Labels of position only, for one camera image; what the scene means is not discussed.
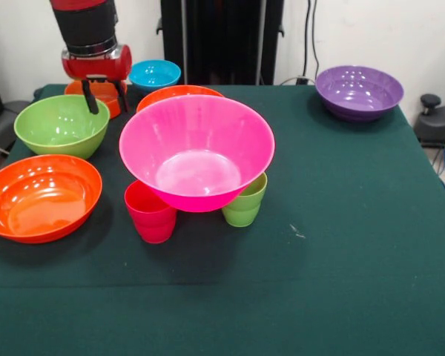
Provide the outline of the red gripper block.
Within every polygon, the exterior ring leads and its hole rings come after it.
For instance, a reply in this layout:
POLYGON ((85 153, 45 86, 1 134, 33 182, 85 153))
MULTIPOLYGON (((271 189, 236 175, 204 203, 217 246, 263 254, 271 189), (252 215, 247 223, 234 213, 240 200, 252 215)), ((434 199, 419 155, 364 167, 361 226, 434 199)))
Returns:
POLYGON ((79 57, 69 53, 67 49, 62 51, 62 65, 65 73, 72 79, 81 80, 82 92, 89 111, 96 115, 99 108, 95 96, 90 90, 88 79, 105 79, 113 82, 118 94, 118 102, 121 112, 128 112, 126 97, 127 84, 125 83, 131 72, 131 49, 126 44, 118 44, 113 50, 99 56, 79 57))

